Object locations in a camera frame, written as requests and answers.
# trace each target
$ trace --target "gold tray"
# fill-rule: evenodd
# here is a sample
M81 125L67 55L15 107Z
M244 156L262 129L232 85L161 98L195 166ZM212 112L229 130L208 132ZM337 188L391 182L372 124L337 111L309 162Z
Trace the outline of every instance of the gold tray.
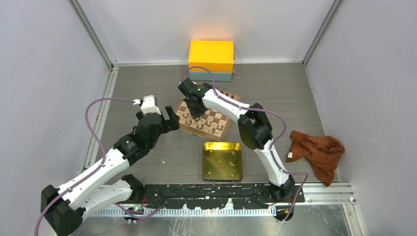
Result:
M240 143L204 143L204 181L240 182L242 178L242 147Z

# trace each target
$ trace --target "brown cloth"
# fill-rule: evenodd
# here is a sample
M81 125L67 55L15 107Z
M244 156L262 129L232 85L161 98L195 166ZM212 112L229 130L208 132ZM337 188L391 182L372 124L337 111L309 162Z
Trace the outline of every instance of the brown cloth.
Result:
M287 162L305 157L316 177L329 186L333 182L339 158L345 152L343 144L332 136L311 137L297 131L293 131L290 137L293 141L293 158L288 158Z

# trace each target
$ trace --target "gray tabletop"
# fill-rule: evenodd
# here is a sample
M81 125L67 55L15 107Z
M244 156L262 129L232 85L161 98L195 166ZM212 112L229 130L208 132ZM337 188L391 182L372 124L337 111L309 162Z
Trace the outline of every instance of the gray tabletop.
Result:
M177 89L180 76L186 69L187 65L122 66L113 97L139 99L153 94L161 110L166 105L172 105L175 109L182 95ZM291 149L289 135L292 130L312 136L324 135L302 64L237 64L235 70L231 82L217 82L216 86L239 94L243 103L258 102L265 109L280 113L288 123L286 134L275 144L281 160L289 171L308 172L309 182L318 181L306 160L285 163ZM102 136L107 149L121 136L131 132L137 124L137 111L138 107L131 104L111 102ZM282 131L283 125L278 118L268 117L273 126L272 133L276 136ZM203 143L210 141L181 130L164 134L146 157L111 178L108 184L116 182L125 174L133 174L143 183L202 183ZM236 124L230 126L226 141L240 142ZM265 168L255 152L243 146L242 155L242 182L268 182ZM302 181L303 177L294 179Z

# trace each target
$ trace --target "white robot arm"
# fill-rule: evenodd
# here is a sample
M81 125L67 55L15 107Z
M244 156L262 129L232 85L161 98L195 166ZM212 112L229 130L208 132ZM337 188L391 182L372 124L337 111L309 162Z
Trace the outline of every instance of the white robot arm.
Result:
M138 202L142 197L144 186L133 175L125 175L115 184L98 190L111 177L146 156L161 134L179 129L179 118L171 106L165 107L170 118L165 120L153 95L144 97L140 103L141 111L136 114L138 125L114 144L104 161L101 158L58 188L49 185L42 190L41 212L49 206L44 217L59 236L71 234L83 220L104 207L121 201ZM52 203L64 191L68 192Z
M265 112L248 111L243 108L262 109L262 106L244 104L234 99L222 95L217 90L217 94L211 85L203 83L197 85L190 79L185 79L178 86L184 94L188 109L193 117L203 115L207 108L219 111L232 119L239 126L240 139L248 148L254 150L264 165L269 181L276 187L275 195L278 199L288 199L295 185L293 177L286 174L284 166L278 157L275 146L272 142L272 127Z

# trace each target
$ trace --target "wooden chessboard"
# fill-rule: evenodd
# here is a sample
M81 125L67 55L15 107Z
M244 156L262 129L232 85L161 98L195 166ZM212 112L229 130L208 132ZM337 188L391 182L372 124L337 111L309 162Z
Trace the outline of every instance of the wooden chessboard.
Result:
M233 96L233 99L236 101L240 100L239 95L226 91L222 92L223 95L227 95L228 97ZM184 102L184 98L185 96L182 97L176 111L177 116L179 116L179 128L205 138L220 142L224 141L227 130L233 121L220 112L210 108L199 118L193 119L187 104Z

